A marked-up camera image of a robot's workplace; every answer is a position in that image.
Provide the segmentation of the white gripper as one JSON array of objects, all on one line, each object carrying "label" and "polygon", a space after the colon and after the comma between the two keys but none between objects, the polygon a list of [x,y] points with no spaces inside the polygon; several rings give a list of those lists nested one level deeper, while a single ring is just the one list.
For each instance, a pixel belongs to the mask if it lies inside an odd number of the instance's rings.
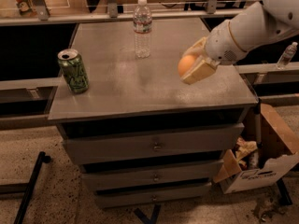
[{"label": "white gripper", "polygon": [[200,38],[183,53],[182,57],[192,56],[196,61],[180,79],[183,83],[192,85],[213,75],[219,63],[234,64],[247,55],[248,52],[235,42],[230,20],[225,20],[216,26],[207,38]]}]

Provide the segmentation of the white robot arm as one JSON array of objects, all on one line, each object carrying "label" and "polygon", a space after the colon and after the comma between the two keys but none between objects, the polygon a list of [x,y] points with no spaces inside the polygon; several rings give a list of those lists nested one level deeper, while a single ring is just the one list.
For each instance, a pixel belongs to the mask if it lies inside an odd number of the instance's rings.
[{"label": "white robot arm", "polygon": [[189,47],[185,56],[195,61],[179,73],[186,84],[210,77],[220,65],[244,59],[260,46],[273,44],[299,32],[299,0],[263,0],[216,26]]}]

